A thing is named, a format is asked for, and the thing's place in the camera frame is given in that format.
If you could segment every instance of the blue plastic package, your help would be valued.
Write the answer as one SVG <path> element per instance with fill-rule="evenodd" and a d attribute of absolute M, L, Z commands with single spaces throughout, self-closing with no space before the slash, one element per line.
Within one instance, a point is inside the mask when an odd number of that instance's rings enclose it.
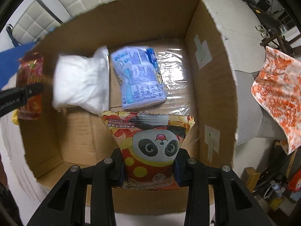
<path fill-rule="evenodd" d="M 152 48 L 123 47 L 111 54 L 123 109 L 135 109 L 166 101 L 158 61 Z"/>

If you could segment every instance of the floral fabric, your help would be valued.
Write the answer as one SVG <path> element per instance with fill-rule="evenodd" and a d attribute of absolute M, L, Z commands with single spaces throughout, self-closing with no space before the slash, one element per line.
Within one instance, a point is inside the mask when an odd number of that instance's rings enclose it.
<path fill-rule="evenodd" d="M 256 101 L 283 129 L 287 142 L 281 145 L 290 154 L 301 145 L 301 62 L 266 47 L 265 62 L 251 92 Z"/>

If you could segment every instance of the snack bag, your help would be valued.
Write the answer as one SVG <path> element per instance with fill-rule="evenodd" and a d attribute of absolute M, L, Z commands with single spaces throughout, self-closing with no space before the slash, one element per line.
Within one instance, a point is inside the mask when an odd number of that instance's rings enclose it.
<path fill-rule="evenodd" d="M 287 188 L 293 192 L 301 191 L 301 169 L 289 181 Z"/>
<path fill-rule="evenodd" d="M 152 48 L 124 47 L 113 52 L 111 59 L 120 84 L 123 109 L 166 101 L 160 68 Z"/>
<path fill-rule="evenodd" d="M 173 185 L 173 162 L 195 123 L 192 116 L 103 111 L 101 119 L 124 159 L 127 179 L 123 188 Z"/>
<path fill-rule="evenodd" d="M 17 72 L 16 87 L 25 87 L 28 84 L 42 81 L 43 56 L 37 52 L 29 52 L 20 59 Z M 42 113 L 41 94 L 32 96 L 27 104 L 18 108 L 17 115 L 20 119 L 37 120 Z"/>

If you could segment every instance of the cardboard box flap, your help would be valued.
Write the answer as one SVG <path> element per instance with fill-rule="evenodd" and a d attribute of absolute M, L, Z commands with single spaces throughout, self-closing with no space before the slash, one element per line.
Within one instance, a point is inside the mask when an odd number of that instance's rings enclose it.
<path fill-rule="evenodd" d="M 165 191 L 112 188 L 112 194 L 115 212 L 158 215 L 185 211 L 188 187 Z"/>
<path fill-rule="evenodd" d="M 94 150 L 97 162 L 110 157 L 118 145 L 99 116 L 90 115 Z"/>
<path fill-rule="evenodd" d="M 103 45 L 111 48 L 157 38 L 184 38 L 197 4 L 198 0 L 102 4 L 56 28 L 34 50 L 47 62 L 43 74 L 52 75 L 59 53 L 91 56 Z"/>
<path fill-rule="evenodd" d="M 185 42 L 195 81 L 199 159 L 213 167 L 232 167 L 237 130 L 236 86 L 222 36 L 201 0 Z"/>
<path fill-rule="evenodd" d="M 52 106 L 49 99 L 52 99 L 52 91 L 45 86 L 42 94 L 43 111 L 37 121 L 19 120 L 20 131 L 23 139 L 25 158 L 28 166 L 33 167 L 42 165 L 55 157 L 61 157 L 54 128 L 54 118 L 52 115 Z M 62 160 L 54 159 L 58 166 Z M 40 173 L 46 173 L 53 167 L 42 165 L 46 170 Z"/>
<path fill-rule="evenodd" d="M 73 165 L 74 163 L 62 162 L 59 166 L 53 168 L 48 173 L 39 177 L 37 181 L 43 184 L 46 188 L 51 189 L 53 186 L 60 180 L 60 178 L 65 174 L 65 172 Z M 86 165 L 79 165 L 81 168 L 88 167 Z"/>
<path fill-rule="evenodd" d="M 97 163 L 93 146 L 91 114 L 80 107 L 55 113 L 55 129 L 63 161 L 93 166 Z"/>

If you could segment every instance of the white sneaker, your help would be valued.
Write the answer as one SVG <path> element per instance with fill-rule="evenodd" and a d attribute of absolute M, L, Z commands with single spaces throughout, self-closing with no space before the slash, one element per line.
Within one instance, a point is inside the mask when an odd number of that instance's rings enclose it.
<path fill-rule="evenodd" d="M 269 34 L 267 31 L 262 32 L 262 33 L 261 33 L 261 36 L 262 36 L 263 38 L 265 38 L 265 39 L 270 38 L 270 34 Z"/>
<path fill-rule="evenodd" d="M 255 26 L 256 30 L 261 31 L 261 32 L 265 32 L 266 29 L 262 26 L 262 25 L 257 25 Z"/>

